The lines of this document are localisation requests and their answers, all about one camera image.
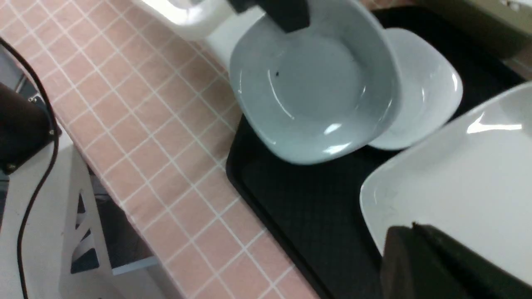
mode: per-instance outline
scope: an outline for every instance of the bowl rim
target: bowl rim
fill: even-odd
[[[388,38],[387,38],[387,36],[385,34],[385,28],[380,24],[380,22],[377,20],[377,18],[363,4],[361,4],[358,0],[328,0],[328,1],[345,2],[348,5],[353,6],[354,9],[356,9],[363,16],[363,19],[373,29],[373,33],[377,35],[378,39],[380,39],[380,41],[385,46],[384,51],[389,56],[390,62],[391,62],[391,65],[392,65],[391,66],[391,70],[393,71],[392,76],[396,80],[396,84],[392,88],[393,94],[396,95],[396,97],[394,97],[394,99],[393,99],[393,101],[396,102],[395,103],[395,111],[394,111],[394,115],[390,116],[390,120],[388,120],[388,124],[386,125],[387,127],[389,127],[393,123],[393,120],[397,117],[397,112],[400,109],[400,105],[401,105],[401,102],[402,102],[403,84],[402,84],[401,69],[400,69],[399,64],[397,62],[397,55],[394,52],[393,47],[392,47],[390,41],[388,40]],[[231,58],[230,58],[230,61],[229,61],[229,81],[230,81],[230,84],[231,84],[231,87],[232,87],[233,91],[235,92],[235,96],[237,98],[237,103],[242,108],[242,112],[243,112],[244,116],[246,116],[246,118],[248,120],[248,123],[253,128],[253,130],[255,131],[257,136],[259,137],[259,139],[277,157],[279,157],[279,158],[281,158],[281,159],[283,159],[283,160],[285,160],[287,162],[290,162],[290,163],[293,163],[293,164],[299,164],[299,165],[310,165],[310,164],[318,164],[318,163],[327,162],[327,161],[336,159],[338,157],[344,156],[344,155],[346,155],[348,153],[354,152],[354,151],[358,150],[359,148],[363,147],[364,145],[360,145],[360,144],[349,144],[349,145],[345,146],[345,148],[343,148],[340,151],[337,151],[337,152],[334,152],[334,153],[323,153],[323,152],[321,152],[322,153],[321,155],[315,155],[313,157],[306,157],[305,155],[298,155],[298,154],[295,154],[295,155],[294,154],[290,154],[289,151],[283,151],[282,147],[274,146],[274,145],[270,144],[270,142],[268,141],[268,138],[266,136],[264,136],[264,134],[261,132],[261,128],[258,128],[256,126],[255,121],[253,120],[253,118],[249,115],[249,113],[246,113],[246,108],[245,108],[244,104],[242,103],[242,98],[238,95],[238,92],[237,92],[238,89],[235,89],[235,85],[234,85],[235,81],[232,80],[233,77],[237,78],[237,75],[235,74],[235,72],[231,71],[232,69],[234,69],[232,66],[235,64],[234,61],[236,59],[235,58],[235,56],[236,56],[236,51],[235,50],[240,48],[241,44],[245,42],[244,41],[245,37],[248,36],[250,29],[252,29],[259,22],[264,21],[264,19],[266,17],[267,17],[266,14],[263,15],[262,17],[260,17],[239,38],[239,40],[238,40],[233,52],[231,53]]]

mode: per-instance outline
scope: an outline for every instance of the white bowl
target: white bowl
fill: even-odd
[[[309,28],[263,17],[240,39],[230,81],[257,135],[280,158],[314,164],[348,154],[395,120],[401,83],[377,19],[358,1],[309,0]]]
[[[382,150],[401,150],[421,141],[443,126],[462,102],[460,75],[451,63],[416,34],[386,29],[397,55],[403,96],[397,119],[369,145]]]
[[[457,118],[375,170],[360,207],[386,231],[430,224],[532,286],[532,82]]]

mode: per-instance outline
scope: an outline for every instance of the pink tile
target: pink tile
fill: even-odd
[[[78,145],[81,148],[87,147],[104,132],[104,128],[91,111],[82,114],[69,127],[76,136]]]
[[[201,137],[201,143],[218,160],[229,154],[235,133],[220,120],[216,121]]]
[[[108,135],[98,137],[86,150],[85,154],[92,158],[100,173],[104,173],[124,157],[117,143]]]
[[[157,134],[155,139],[163,146],[164,150],[174,157],[185,149],[194,138],[188,133],[188,131],[181,125],[177,119],[173,119]]]
[[[66,75],[74,85],[77,85],[81,80],[85,79],[95,69],[93,65],[85,58],[85,56],[78,52],[74,58],[63,66]]]
[[[100,70],[113,86],[117,86],[133,72],[129,63],[119,54],[111,57]]]
[[[87,57],[96,65],[101,65],[109,57],[113,56],[114,49],[111,44],[102,36],[98,36],[91,41],[83,50]]]
[[[70,90],[53,103],[55,113],[64,124],[69,124],[73,119],[88,110],[87,104],[81,99],[75,89]]]
[[[226,71],[226,69],[218,62],[218,60],[214,58],[214,55],[212,55],[211,52],[205,50],[202,52],[202,54],[205,59],[207,59],[207,61],[209,61],[212,66],[214,66],[214,69],[221,73]]]
[[[209,173],[197,186],[198,191],[220,213],[237,198],[237,193],[221,169]]]
[[[124,209],[133,218],[138,229],[144,230],[158,215],[164,212],[164,206],[148,187],[142,187],[125,204]]]
[[[177,171],[174,165],[166,166],[159,172],[150,182],[155,190],[155,193],[167,206],[173,204],[181,197],[188,189],[190,184]]]
[[[60,34],[61,28],[53,19],[49,19],[35,30],[35,35],[45,46],[54,41]]]
[[[144,179],[127,159],[111,168],[105,179],[115,191],[115,200],[118,201],[124,201],[144,184]]]
[[[37,53],[41,52],[43,49],[37,39],[33,35],[27,35],[21,39],[16,45],[15,48],[19,53],[26,59],[34,57]]]
[[[161,49],[161,54],[174,68],[178,69],[196,56],[196,51],[186,41],[176,36]]]
[[[144,62],[138,68],[138,71],[153,89],[159,88],[174,73],[163,57],[158,54],[153,55]]]
[[[157,93],[176,113],[196,96],[196,93],[178,75],[174,75]]]
[[[72,3],[68,3],[54,14],[55,21],[64,29],[70,28],[82,18],[81,11]]]
[[[258,298],[270,284],[247,256],[240,255],[221,274],[236,299]]]
[[[255,213],[242,200],[234,204],[222,217],[244,245],[255,238],[263,228]]]
[[[532,80],[532,71],[528,70],[521,63],[510,60],[506,62],[506,65],[509,66],[512,70],[514,70],[514,72],[520,74],[523,78]]]
[[[242,110],[240,105],[235,104],[228,111],[222,115],[223,119],[236,131],[238,124],[240,124],[240,119],[242,119]]]
[[[515,58],[522,64],[532,68],[532,44],[521,50]]]
[[[86,13],[93,9],[96,4],[98,4],[98,1],[95,0],[73,0],[73,2],[76,3],[78,7]]]
[[[130,107],[137,107],[145,98],[152,94],[144,80],[136,73],[133,73],[117,88],[118,94],[124,102]]]
[[[218,113],[226,111],[236,101],[230,84],[221,78],[203,91],[202,97]]]
[[[55,12],[65,4],[64,0],[39,0],[39,2],[51,13]]]
[[[373,2],[373,0],[360,0],[360,3],[364,5],[369,10],[376,10],[379,9],[379,7]]]
[[[197,92],[201,92],[214,81],[218,74],[202,57],[198,56],[181,69],[181,75]]]
[[[273,289],[266,293],[266,295],[262,297],[262,299],[281,299],[281,296],[279,296],[279,294],[277,294],[277,292]]]
[[[16,1],[10,1],[11,5],[18,11],[23,12],[27,10],[29,7],[31,7],[36,0],[16,0]]]
[[[42,5],[37,3],[27,12],[25,12],[22,15],[22,18],[26,21],[26,24],[28,24],[30,28],[35,29],[48,18],[48,12],[44,10]]]
[[[93,38],[98,35],[99,31],[87,19],[81,19],[80,22],[69,29],[68,34],[79,47],[85,47]]]
[[[297,270],[291,270],[277,283],[277,287],[285,298],[290,299],[319,299],[316,292],[306,282]]]
[[[153,139],[148,139],[129,155],[140,173],[147,179],[161,170],[170,160]]]
[[[220,220],[202,232],[196,239],[196,244],[216,271],[220,270],[242,250]]]
[[[111,134],[126,153],[131,152],[131,150],[148,138],[148,133],[132,115],[120,121],[111,130]]]
[[[20,20],[15,20],[13,23],[2,29],[0,34],[8,43],[13,45],[28,34],[28,29]]]
[[[127,24],[124,18],[118,18],[107,28],[105,35],[117,48],[120,48],[135,35],[135,30]]]
[[[167,212],[146,229],[144,236],[163,262],[171,258],[188,242],[183,230]]]
[[[60,70],[53,71],[41,80],[50,101],[54,102],[60,95],[72,88],[72,84]]]
[[[185,176],[194,184],[216,166],[214,160],[197,142],[192,143],[182,152],[176,158],[176,163]]]
[[[142,38],[136,35],[121,49],[122,54],[134,67],[139,66],[153,55],[153,48]]]
[[[277,280],[292,265],[291,260],[269,234],[263,234],[249,249],[271,281]]]
[[[379,7],[387,9],[394,0],[373,0]]]
[[[209,206],[194,190],[172,207],[172,213],[190,236],[195,236],[215,217]]]
[[[42,51],[37,56],[29,59],[28,62],[41,78],[44,78],[46,75],[57,69],[54,60],[45,51]]]
[[[164,46],[175,33],[159,20],[154,20],[142,30],[142,35],[156,49]]]
[[[153,20],[152,16],[136,6],[130,7],[124,14],[124,18],[126,18],[126,20],[128,20],[137,30],[144,28],[144,26],[148,25],[148,23]]]
[[[210,282],[199,294],[196,299],[232,299],[231,295],[223,287],[218,278]]]
[[[116,93],[106,95],[104,99],[94,105],[93,110],[107,129],[111,128],[129,112]]]
[[[179,113],[179,117],[192,133],[199,135],[215,120],[216,115],[200,98],[196,98]]]
[[[191,296],[213,276],[211,269],[194,246],[187,246],[168,264],[170,273],[182,286],[185,296]]]
[[[118,18],[118,13],[107,3],[101,2],[89,14],[89,19],[101,30],[107,28],[114,20]]]
[[[172,117],[170,110],[155,95],[140,105],[135,114],[150,132],[155,132]]]
[[[199,52],[202,52],[202,51],[204,51],[204,50],[207,48],[205,42],[202,41],[202,40],[199,40],[199,41],[191,41],[191,42],[190,42],[190,45],[191,45],[194,49],[196,49],[197,51],[199,51]]]
[[[16,19],[16,15],[11,7],[9,5],[2,6],[0,4],[0,29],[14,19]]]
[[[74,56],[78,48],[70,41],[70,39],[63,35],[54,43],[48,46],[50,55],[55,59],[55,61],[62,65],[68,59]]]
[[[109,3],[119,12],[123,13],[126,11],[130,6],[133,5],[133,2],[131,0],[108,0]]]
[[[89,105],[94,105],[111,91],[111,87],[104,81],[98,72],[89,75],[78,85],[77,88]]]

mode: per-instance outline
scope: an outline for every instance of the black cable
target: black cable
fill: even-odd
[[[54,168],[55,161],[57,160],[57,151],[59,149],[59,126],[57,125],[57,121],[55,120],[55,114],[54,110],[52,108],[52,105],[50,103],[50,100],[48,98],[48,95],[46,94],[44,90],[43,84],[40,82],[39,77],[33,70],[33,68],[29,65],[29,63],[22,57],[22,55],[19,54],[10,44],[8,44],[2,37],[0,37],[0,44],[3,46],[13,57],[15,57],[20,64],[26,69],[26,71],[29,73],[33,81],[35,82],[35,85],[41,95],[41,98],[43,99],[46,110],[48,111],[48,115],[50,116],[50,120],[52,123],[52,129],[54,130],[53,140],[54,140],[54,149],[52,152],[52,158],[50,159],[50,163],[48,164],[48,168],[43,174],[43,177],[40,179],[39,183],[37,184],[37,187],[35,188],[35,191],[33,195],[30,198],[30,201],[28,203],[28,206],[26,207],[26,211],[24,213],[24,217],[22,218],[22,224],[20,224],[19,229],[19,235],[16,240],[16,259],[17,263],[19,265],[19,275],[20,275],[20,286],[22,288],[22,296],[24,299],[28,299],[28,290],[26,287],[26,277],[24,276],[24,268],[22,265],[22,236],[24,235],[24,229],[26,228],[26,223],[28,222],[28,217],[31,211],[31,208],[33,207],[35,203],[35,199],[37,198],[37,195],[39,194],[40,189],[43,187],[44,182],[50,175],[50,172],[52,172],[52,169]]]

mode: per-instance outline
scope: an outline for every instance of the white dish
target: white dish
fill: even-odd
[[[532,285],[532,82],[392,158],[362,185],[381,254],[390,226],[433,225]]]
[[[231,56],[230,81],[266,146],[295,164],[350,153],[381,135],[401,96],[397,59],[358,1],[309,0],[309,28],[263,17]]]
[[[398,59],[403,97],[397,119],[370,145],[382,150],[412,146],[443,126],[462,101],[462,79],[438,50],[416,34],[386,29]]]

